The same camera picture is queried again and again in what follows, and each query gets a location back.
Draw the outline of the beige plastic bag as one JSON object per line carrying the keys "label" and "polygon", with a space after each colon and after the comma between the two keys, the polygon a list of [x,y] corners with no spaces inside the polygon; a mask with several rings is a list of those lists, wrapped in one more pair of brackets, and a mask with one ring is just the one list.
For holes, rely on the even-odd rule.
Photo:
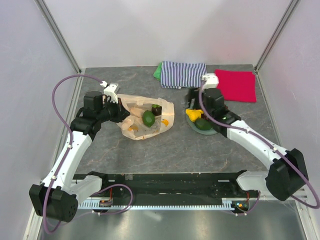
{"label": "beige plastic bag", "polygon": [[145,140],[168,131],[174,124],[174,104],[162,98],[120,94],[129,116],[118,123],[122,134],[132,140]]}

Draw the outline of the dark green avocado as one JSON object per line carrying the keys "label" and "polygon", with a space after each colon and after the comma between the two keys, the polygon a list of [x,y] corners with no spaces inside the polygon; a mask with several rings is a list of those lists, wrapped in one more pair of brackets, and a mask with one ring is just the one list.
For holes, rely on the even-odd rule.
{"label": "dark green avocado", "polygon": [[212,129],[211,123],[206,120],[205,118],[198,118],[195,122],[194,125],[197,129],[201,131],[209,131]]}

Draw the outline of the green lime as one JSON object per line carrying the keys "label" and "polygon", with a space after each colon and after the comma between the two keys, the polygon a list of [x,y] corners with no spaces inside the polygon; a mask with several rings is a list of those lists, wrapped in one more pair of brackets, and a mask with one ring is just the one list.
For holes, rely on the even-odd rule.
{"label": "green lime", "polygon": [[146,110],[142,115],[143,124],[149,128],[154,125],[155,120],[155,116],[150,110]]}

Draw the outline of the dark mangosteen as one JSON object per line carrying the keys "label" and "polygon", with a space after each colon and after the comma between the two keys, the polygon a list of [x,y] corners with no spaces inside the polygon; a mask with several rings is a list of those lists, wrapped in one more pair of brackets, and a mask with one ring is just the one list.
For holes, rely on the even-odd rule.
{"label": "dark mangosteen", "polygon": [[151,107],[151,112],[153,113],[153,115],[156,116],[160,116],[162,114],[162,106],[158,105],[158,104],[153,104]]}

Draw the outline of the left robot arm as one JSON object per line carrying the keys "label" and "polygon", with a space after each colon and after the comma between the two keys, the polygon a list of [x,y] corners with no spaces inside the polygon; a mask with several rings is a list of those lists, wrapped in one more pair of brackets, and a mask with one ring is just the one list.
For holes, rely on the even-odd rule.
{"label": "left robot arm", "polygon": [[109,193],[110,185],[103,173],[91,172],[78,185],[72,185],[73,177],[102,123],[121,123],[129,115],[121,99],[110,90],[85,94],[83,107],[70,124],[62,153],[44,180],[30,187],[29,196],[38,216],[68,223],[75,217],[78,205],[88,197]]}

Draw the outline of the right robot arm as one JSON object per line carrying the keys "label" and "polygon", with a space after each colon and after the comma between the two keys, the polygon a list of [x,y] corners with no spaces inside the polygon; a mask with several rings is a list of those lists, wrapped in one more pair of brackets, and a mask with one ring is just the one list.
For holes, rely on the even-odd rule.
{"label": "right robot arm", "polygon": [[185,101],[187,111],[200,111],[195,120],[186,117],[195,131],[219,134],[238,143],[266,167],[266,171],[240,171],[229,184],[233,196],[240,197],[246,191],[268,192],[277,200],[286,201],[305,186],[309,177],[302,152],[296,148],[287,150],[253,130],[228,109],[220,90],[191,88]]}

